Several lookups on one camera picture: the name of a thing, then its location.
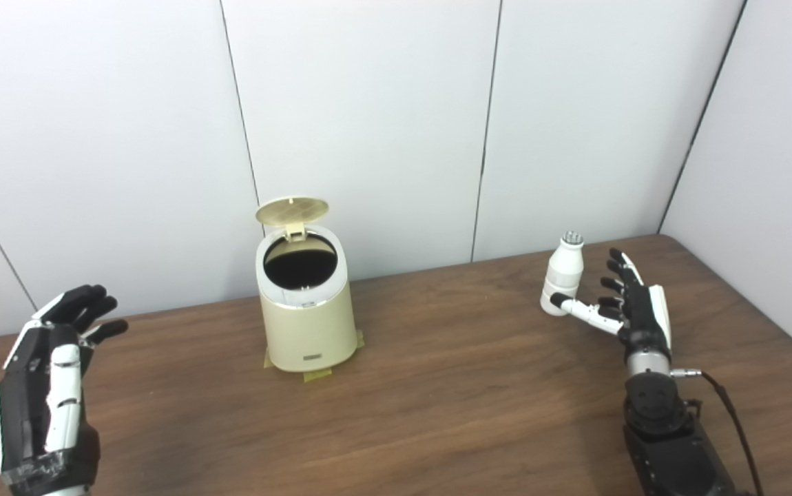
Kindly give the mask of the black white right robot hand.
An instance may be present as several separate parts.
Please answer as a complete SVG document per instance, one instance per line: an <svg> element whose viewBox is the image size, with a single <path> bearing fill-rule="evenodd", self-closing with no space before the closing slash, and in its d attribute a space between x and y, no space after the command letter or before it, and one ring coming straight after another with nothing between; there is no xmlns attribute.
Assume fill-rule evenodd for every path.
<svg viewBox="0 0 792 496"><path fill-rule="evenodd" d="M650 370L668 373L672 361L669 308L663 286L645 285L630 257L611 248L607 267L616 278L604 277L601 285L618 296L604 296L586 304L560 292L550 302L569 316L616 336L625 347L627 364L648 361Z"/></svg>

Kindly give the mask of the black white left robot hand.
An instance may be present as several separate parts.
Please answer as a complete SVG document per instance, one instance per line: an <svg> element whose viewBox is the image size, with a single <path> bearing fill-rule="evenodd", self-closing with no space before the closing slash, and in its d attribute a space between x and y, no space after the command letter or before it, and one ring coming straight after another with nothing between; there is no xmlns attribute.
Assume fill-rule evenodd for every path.
<svg viewBox="0 0 792 496"><path fill-rule="evenodd" d="M21 327L0 380L0 480L12 495L90 495L100 435L83 379L96 347L128 330L101 285L66 290Z"/></svg>

